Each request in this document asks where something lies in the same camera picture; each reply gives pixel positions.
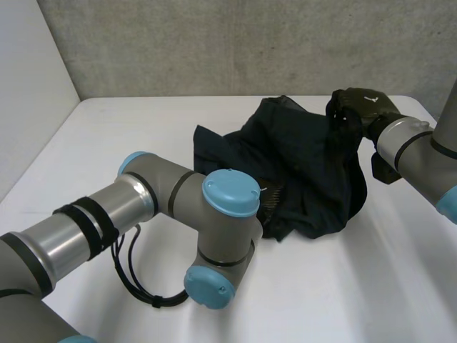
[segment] metal cylinder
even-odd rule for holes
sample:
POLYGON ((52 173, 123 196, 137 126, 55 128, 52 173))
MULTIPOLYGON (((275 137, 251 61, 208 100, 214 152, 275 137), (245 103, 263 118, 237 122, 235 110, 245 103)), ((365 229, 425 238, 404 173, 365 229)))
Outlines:
POLYGON ((401 154, 398 172, 432 205, 457 184, 457 159, 436 151, 431 135, 423 136, 401 154))
POLYGON ((431 131, 430 123, 406 116, 389 124, 381 133, 376 149, 381 157, 396 169, 395 158, 402 146, 418 134, 431 131))
POLYGON ((444 105, 433 139, 444 148, 457 153, 457 80, 444 105))
MULTIPOLYGON (((90 196, 109 215, 119 234, 154 216, 154 202, 143 184, 130 175, 120 176, 113 184, 90 196)), ((85 209, 100 236, 99 224, 85 209)), ((69 272, 89 259, 89 244, 78 225, 65 214, 39 222, 15 233, 35 254, 48 272, 53 288, 69 272)))

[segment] dark cloth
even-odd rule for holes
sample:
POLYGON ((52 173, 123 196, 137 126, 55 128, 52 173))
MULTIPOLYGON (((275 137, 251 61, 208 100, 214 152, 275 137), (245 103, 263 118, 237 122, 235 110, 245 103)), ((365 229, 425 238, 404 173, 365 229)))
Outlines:
POLYGON ((366 200, 357 155, 362 136, 341 135, 345 122, 338 127, 327 114, 309 113, 286 96, 263 99, 240 131, 219 136, 196 128, 194 169, 205 175, 240 170, 259 182, 262 195, 270 192, 258 212, 264 238, 281 241, 292 230, 312 239, 339 232, 366 200))

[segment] white table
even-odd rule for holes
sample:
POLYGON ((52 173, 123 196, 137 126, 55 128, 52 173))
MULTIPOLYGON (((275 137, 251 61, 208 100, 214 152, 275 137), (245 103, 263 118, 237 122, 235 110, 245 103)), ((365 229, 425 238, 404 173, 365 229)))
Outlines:
MULTIPOLYGON (((329 97, 293 99, 323 114, 329 97)), ((402 113, 435 124, 416 100, 392 99, 402 113)), ((192 168, 195 126, 235 131, 260 100, 83 101, 0 204, 0 234, 26 229, 112 183, 133 151, 192 168)), ((211 311, 191 300, 160 310, 143 304, 124 289, 108 251, 60 281, 45 301, 100 343, 455 342, 457 227, 404 180, 386 186, 373 179, 372 153, 364 140, 359 154, 368 198, 361 212, 339 234, 262 240, 228 309, 211 311)), ((143 228, 135 254, 141 281, 154 294, 180 292, 196 232, 163 215, 143 228)))

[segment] black cable tie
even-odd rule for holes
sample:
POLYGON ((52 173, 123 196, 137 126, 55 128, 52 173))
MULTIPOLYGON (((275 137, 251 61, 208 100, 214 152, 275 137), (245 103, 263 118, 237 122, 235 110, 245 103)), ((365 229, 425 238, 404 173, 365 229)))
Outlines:
POLYGON ((164 298, 161 297, 160 295, 154 295, 152 297, 152 301, 151 301, 152 307, 154 307, 155 309, 160 309, 162 307, 163 300, 164 300, 164 298))
POLYGON ((113 222, 104 208, 95 200, 89 197, 82 197, 72 203, 74 206, 79 206, 90 213, 99 224, 102 232, 102 251, 110 247, 119 237, 119 231, 113 225, 113 222))
POLYGON ((89 260, 100 254, 102 249, 101 238, 99 232, 94 226, 94 223, 82 212, 79 208, 73 205, 64 205, 60 209, 56 209, 52 214, 62 213, 72 219, 79 229, 86 237, 87 244, 89 245, 89 251, 91 252, 89 260))

